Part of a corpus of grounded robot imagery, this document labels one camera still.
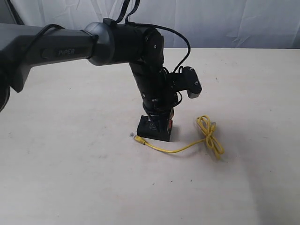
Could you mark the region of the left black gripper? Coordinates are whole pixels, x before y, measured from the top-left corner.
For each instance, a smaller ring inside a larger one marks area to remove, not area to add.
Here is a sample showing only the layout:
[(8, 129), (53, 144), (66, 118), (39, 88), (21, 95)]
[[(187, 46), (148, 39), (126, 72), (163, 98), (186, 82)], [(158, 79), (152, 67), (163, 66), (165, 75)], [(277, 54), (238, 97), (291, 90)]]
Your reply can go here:
[(157, 124), (168, 122), (168, 133), (173, 127), (174, 107), (180, 103), (173, 73), (160, 70), (142, 78), (142, 104), (150, 120)]

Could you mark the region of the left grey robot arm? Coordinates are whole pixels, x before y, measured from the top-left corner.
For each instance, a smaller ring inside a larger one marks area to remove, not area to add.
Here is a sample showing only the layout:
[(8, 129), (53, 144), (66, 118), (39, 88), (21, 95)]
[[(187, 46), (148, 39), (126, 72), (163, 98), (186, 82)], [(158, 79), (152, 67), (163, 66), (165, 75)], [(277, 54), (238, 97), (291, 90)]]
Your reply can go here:
[(164, 67), (164, 38), (155, 28), (93, 22), (84, 30), (56, 24), (35, 27), (0, 26), (0, 106), (10, 91), (23, 90), (33, 67), (87, 59), (95, 66), (128, 63), (149, 120), (160, 133), (169, 133), (173, 109), (179, 103), (172, 74)]

